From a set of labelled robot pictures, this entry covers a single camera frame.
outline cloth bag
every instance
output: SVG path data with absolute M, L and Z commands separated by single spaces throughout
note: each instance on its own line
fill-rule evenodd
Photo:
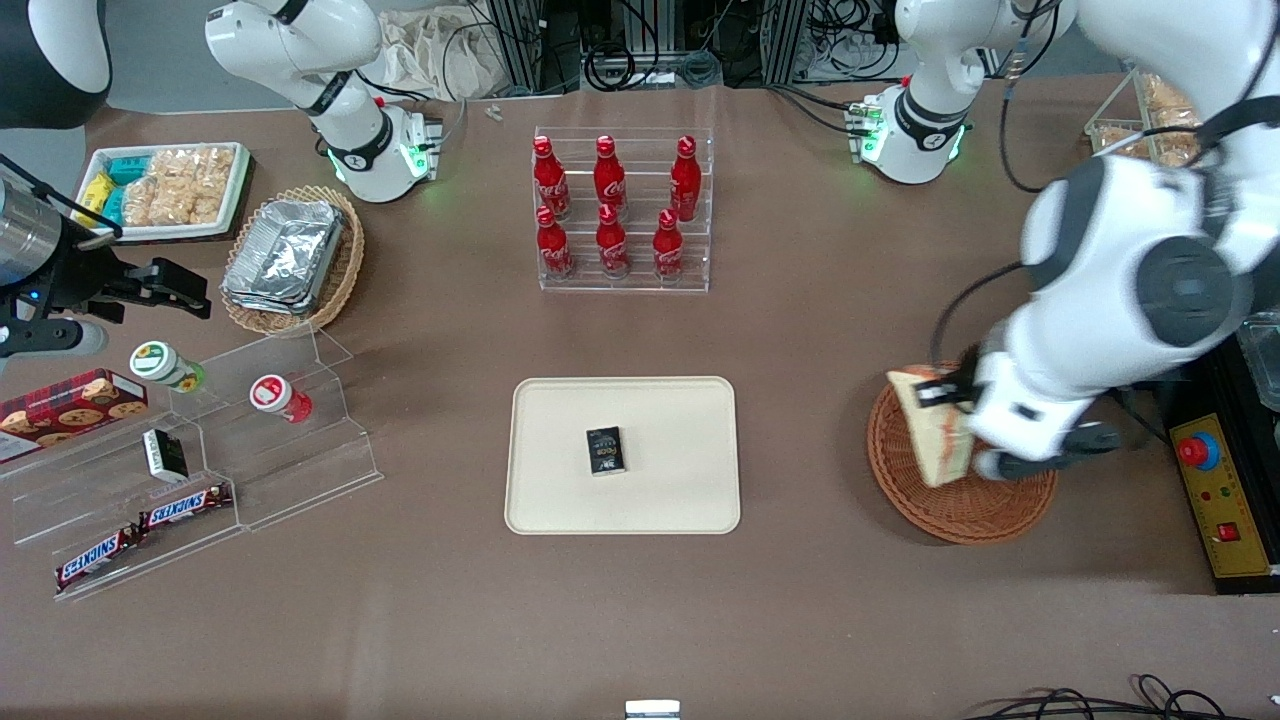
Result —
M 442 100 L 485 97 L 507 87 L 509 79 L 498 54 L 498 32 L 485 17 L 492 15 L 480 3 L 475 10 L 468 5 L 383 10 L 378 15 L 387 60 L 381 85 Z M 463 27 L 449 42 L 449 36 Z

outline red bottle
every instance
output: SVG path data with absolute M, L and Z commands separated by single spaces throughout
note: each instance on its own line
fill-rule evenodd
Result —
M 698 142 L 686 135 L 676 142 L 676 164 L 671 167 L 671 206 L 676 219 L 687 223 L 698 214 L 698 193 L 703 188 L 703 169 L 698 167 Z
M 658 213 L 658 232 L 653 234 L 653 268 L 662 284 L 680 281 L 684 246 L 685 238 L 676 229 L 676 213 L 671 209 Z
M 631 273 L 627 233 L 618 223 L 618 211 L 613 205 L 600 205 L 600 225 L 595 228 L 595 245 L 600 246 L 604 277 L 621 281 Z
M 552 141 L 540 135 L 534 138 L 534 183 L 538 197 L 556 213 L 557 220 L 568 217 L 568 178 L 564 165 L 552 152 Z
M 618 219 L 627 217 L 627 173 L 618 161 L 613 138 L 595 138 L 595 197 L 600 205 L 612 205 Z
M 573 274 L 573 256 L 568 251 L 564 228 L 556 222 L 556 213 L 543 205 L 538 209 L 538 251 L 543 256 L 547 277 L 562 281 Z

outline acrylic display stand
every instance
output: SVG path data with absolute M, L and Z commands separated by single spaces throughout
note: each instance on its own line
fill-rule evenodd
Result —
M 51 553 L 52 571 L 138 512 L 229 482 L 236 503 L 157 528 L 136 548 L 58 594 L 83 597 L 239 533 L 261 529 L 380 479 L 365 429 L 347 414 L 333 366 L 351 354 L 310 325 L 269 336 L 202 361 L 205 384 L 189 395 L 148 386 L 151 413 L 37 452 L 0 475 L 14 493 L 14 542 Z M 248 388 L 284 375 L 314 402 L 298 424 L 257 411 Z M 189 480 L 147 473 L 142 433 L 160 428 L 182 441 Z
M 535 135 L 552 140 L 556 156 L 568 176 L 570 215 L 561 222 L 573 255 L 573 275 L 564 281 L 547 277 L 538 255 L 538 282 L 548 292 L 707 292 L 712 281 L 712 176 L 716 143 L 710 128 L 561 128 L 539 127 Z M 631 273 L 618 281 L 604 277 L 600 252 L 595 245 L 599 204 L 595 199 L 595 138 L 612 135 L 617 156 L 627 173 L 627 254 Z M 653 234 L 658 231 L 658 213 L 671 205 L 671 165 L 676 161 L 676 141 L 691 135 L 698 141 L 698 164 L 703 170 L 698 214 L 689 223 L 680 223 L 685 237 L 684 272 L 678 282 L 662 284 L 654 274 Z M 531 183 L 534 209 L 541 204 Z M 538 224 L 530 223 L 536 234 Z M 534 242 L 534 252 L 538 247 Z

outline red cookie box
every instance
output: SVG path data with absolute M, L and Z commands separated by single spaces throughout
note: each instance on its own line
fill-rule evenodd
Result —
M 147 410 L 141 384 L 99 368 L 0 405 L 0 464 Z

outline black box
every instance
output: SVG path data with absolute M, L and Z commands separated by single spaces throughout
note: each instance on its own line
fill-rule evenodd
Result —
M 586 430 L 586 448 L 591 456 L 593 475 L 627 471 L 627 466 L 622 461 L 622 436 L 618 433 L 618 428 Z

